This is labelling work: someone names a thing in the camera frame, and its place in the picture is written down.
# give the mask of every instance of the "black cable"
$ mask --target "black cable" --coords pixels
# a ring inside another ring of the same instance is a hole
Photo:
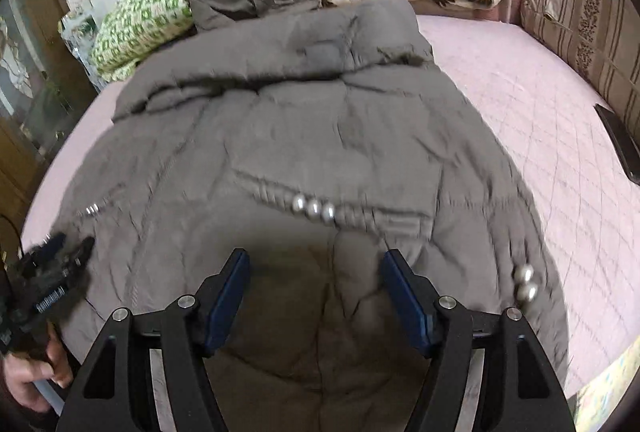
[[[4,219],[14,229],[15,236],[18,237],[18,245],[20,246],[20,258],[23,258],[24,257],[24,248],[22,247],[22,238],[21,238],[21,235],[20,235],[20,231],[18,231],[18,227],[14,224],[14,222],[11,219],[9,219],[4,214],[0,214],[0,219]]]

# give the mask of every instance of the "pink bedsheet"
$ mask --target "pink bedsheet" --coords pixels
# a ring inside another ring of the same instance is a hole
[[[436,63],[476,106],[531,188],[564,279],[570,396],[640,334],[640,187],[594,104],[605,102],[521,28],[419,17]]]
[[[60,209],[66,186],[89,149],[102,133],[113,125],[111,117],[125,83],[113,82],[98,95],[53,160],[24,223],[22,245],[25,250],[42,242],[49,233]]]

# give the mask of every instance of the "hand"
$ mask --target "hand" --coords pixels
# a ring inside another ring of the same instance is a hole
[[[46,362],[38,362],[27,357],[8,354],[2,359],[4,380],[9,393],[18,404],[34,412],[45,413],[50,405],[35,388],[36,380],[53,380],[60,387],[65,388],[73,381],[73,373],[66,357],[66,352],[51,323],[47,324],[49,343],[47,344]]]

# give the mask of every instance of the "green patterned pillow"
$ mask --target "green patterned pillow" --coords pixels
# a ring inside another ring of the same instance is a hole
[[[100,26],[91,60],[107,82],[124,80],[138,62],[192,25],[189,0],[118,0]]]

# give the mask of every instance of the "pearl button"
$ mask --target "pearl button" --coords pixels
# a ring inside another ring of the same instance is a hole
[[[311,199],[306,204],[306,215],[309,219],[317,219],[322,212],[322,205],[317,199]]]
[[[293,197],[293,200],[291,201],[291,209],[293,210],[293,213],[299,214],[300,212],[304,211],[305,206],[306,199],[302,194],[298,194],[297,196]]]
[[[325,203],[322,207],[322,220],[326,224],[331,224],[335,219],[335,206],[331,203]]]
[[[516,284],[526,284],[527,282],[531,282],[534,273],[535,270],[532,265],[523,264],[516,268],[516,271],[513,273],[513,279]]]
[[[533,302],[538,294],[538,284],[535,282],[527,282],[521,284],[516,292],[516,298],[519,302]]]

